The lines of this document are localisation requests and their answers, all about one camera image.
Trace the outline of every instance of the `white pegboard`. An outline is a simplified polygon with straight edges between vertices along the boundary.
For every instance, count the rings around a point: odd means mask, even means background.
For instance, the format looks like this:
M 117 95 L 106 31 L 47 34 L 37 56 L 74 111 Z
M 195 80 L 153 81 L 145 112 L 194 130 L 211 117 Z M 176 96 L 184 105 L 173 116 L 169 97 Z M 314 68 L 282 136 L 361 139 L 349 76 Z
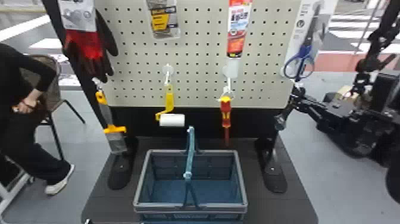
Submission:
M 233 107 L 283 108 L 293 83 L 279 75 L 301 0 L 254 0 Z M 219 107 L 226 79 L 228 0 L 178 0 L 181 37 L 152 37 L 143 0 L 96 0 L 120 50 L 104 86 L 112 106 L 163 107 L 163 65 L 174 67 L 176 107 Z

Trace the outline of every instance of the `black table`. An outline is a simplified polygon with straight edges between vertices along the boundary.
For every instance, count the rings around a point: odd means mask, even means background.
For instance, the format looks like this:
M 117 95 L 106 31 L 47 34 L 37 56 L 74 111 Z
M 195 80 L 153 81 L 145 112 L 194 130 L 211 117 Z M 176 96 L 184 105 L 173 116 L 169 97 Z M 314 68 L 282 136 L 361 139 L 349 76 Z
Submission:
M 119 191 L 112 191 L 107 187 L 108 174 L 114 160 L 114 155 L 110 155 L 83 209 L 82 222 L 91 219 L 94 224 L 139 223 L 140 219 L 133 210 L 132 201 L 146 151 L 184 148 L 185 141 L 185 139 L 140 138 L 131 181 Z M 221 140 L 199 139 L 198 141 L 200 149 L 223 148 Z M 231 149 L 239 153 L 249 201 L 244 224 L 317 224 L 318 218 L 314 208 L 280 138 L 277 139 L 275 148 L 288 183 L 285 194 L 273 194 L 265 188 L 257 162 L 257 153 L 254 150 L 254 141 L 254 139 L 231 141 Z

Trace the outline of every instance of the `scissors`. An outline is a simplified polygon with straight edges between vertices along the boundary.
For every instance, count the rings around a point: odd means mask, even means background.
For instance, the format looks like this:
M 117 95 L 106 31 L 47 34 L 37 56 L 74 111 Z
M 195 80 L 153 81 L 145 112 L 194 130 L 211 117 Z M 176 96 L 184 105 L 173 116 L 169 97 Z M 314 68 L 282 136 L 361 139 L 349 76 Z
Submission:
M 300 46 L 299 52 L 291 59 L 289 59 L 289 61 L 286 62 L 283 68 L 283 74 L 290 79 L 295 79 L 296 82 L 300 81 L 303 78 L 307 78 L 314 72 L 314 59 L 310 53 L 313 48 L 314 30 L 318 23 L 320 10 L 321 4 L 318 4 L 317 8 L 315 9 L 314 16 L 312 17 L 310 28 L 308 29 L 303 44 Z M 306 62 L 311 64 L 311 71 L 307 74 L 304 74 Z

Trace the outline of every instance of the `hand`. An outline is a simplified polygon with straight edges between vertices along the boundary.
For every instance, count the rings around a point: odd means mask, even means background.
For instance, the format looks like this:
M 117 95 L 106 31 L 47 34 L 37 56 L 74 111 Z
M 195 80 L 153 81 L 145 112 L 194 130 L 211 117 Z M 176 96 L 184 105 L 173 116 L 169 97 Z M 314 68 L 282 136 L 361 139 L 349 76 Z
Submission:
M 25 98 L 17 106 L 18 113 L 30 114 L 35 109 L 37 104 L 38 104 L 38 102 L 36 100 L 32 100 L 30 98 Z

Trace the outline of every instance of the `work glove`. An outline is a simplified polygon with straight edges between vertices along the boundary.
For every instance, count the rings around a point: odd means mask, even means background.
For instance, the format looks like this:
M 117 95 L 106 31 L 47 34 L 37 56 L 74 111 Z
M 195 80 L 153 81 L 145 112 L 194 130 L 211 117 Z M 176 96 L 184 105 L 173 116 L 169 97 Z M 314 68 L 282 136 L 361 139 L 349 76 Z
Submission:
M 91 77 L 97 77 L 101 82 L 107 82 L 107 75 L 114 74 L 107 51 L 112 56 L 118 56 L 118 48 L 107 24 L 96 10 L 96 32 L 80 30 L 65 30 L 63 53 L 84 68 Z

